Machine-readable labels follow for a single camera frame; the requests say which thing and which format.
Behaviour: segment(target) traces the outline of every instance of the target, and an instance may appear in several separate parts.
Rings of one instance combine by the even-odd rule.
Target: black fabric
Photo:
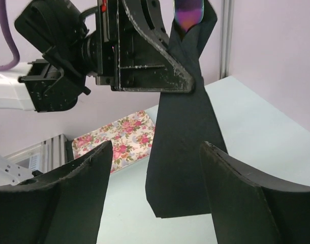
[[[266,174],[207,142],[200,157],[219,244],[310,244],[309,186]]]
[[[95,244],[112,165],[107,141],[70,163],[0,187],[0,244]]]
[[[203,21],[183,40],[172,24],[169,52],[194,77],[196,85],[191,94],[163,93],[160,97],[146,178],[147,200],[159,218],[210,213],[199,147],[209,141],[227,150],[204,88],[199,57],[216,22],[214,9],[205,1]]]

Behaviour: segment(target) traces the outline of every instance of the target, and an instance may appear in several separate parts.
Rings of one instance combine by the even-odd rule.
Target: red component
[[[106,11],[106,0],[103,0],[101,10],[102,10],[102,13],[104,13]]]

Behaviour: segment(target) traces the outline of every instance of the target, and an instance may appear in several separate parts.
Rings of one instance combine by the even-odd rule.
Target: black mechanical part
[[[112,154],[107,141],[50,172],[0,187],[0,244],[95,244]]]
[[[41,175],[41,174],[43,174],[43,173],[42,173],[41,171],[39,171],[39,170],[35,170],[35,171],[32,172],[32,175],[33,175],[34,177],[39,176],[39,175]]]
[[[201,164],[219,244],[310,244],[310,187],[266,174],[204,142]]]
[[[97,28],[88,34],[84,21],[91,14]],[[30,73],[20,79],[38,112],[71,109],[80,94],[90,93],[86,76],[121,92],[193,89],[192,76],[167,52],[158,0],[98,0],[82,13],[70,0],[33,0],[15,28],[45,60],[32,62]]]
[[[105,49],[98,52],[97,84],[124,92],[193,90],[192,76],[167,52],[169,37],[158,0],[109,0],[107,11],[99,11],[96,17],[96,43]],[[114,74],[105,74],[112,60]]]
[[[82,16],[68,0],[33,0],[15,21],[17,31],[43,53],[44,60],[32,62],[19,79],[37,112],[71,109],[80,94],[90,93],[79,52],[88,34]]]

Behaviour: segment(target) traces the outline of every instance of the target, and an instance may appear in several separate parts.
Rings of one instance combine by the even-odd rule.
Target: folded black cloth
[[[217,22],[205,1],[204,18],[181,40],[175,22],[169,53],[195,79],[190,94],[162,93],[146,178],[146,196],[156,217],[209,214],[199,148],[208,141],[227,152],[213,107],[204,87],[199,57]]]

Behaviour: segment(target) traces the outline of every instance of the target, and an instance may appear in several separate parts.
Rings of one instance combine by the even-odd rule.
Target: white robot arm
[[[24,83],[18,80],[26,76],[32,65],[19,63],[14,68],[0,72],[0,108],[35,110],[31,96]]]

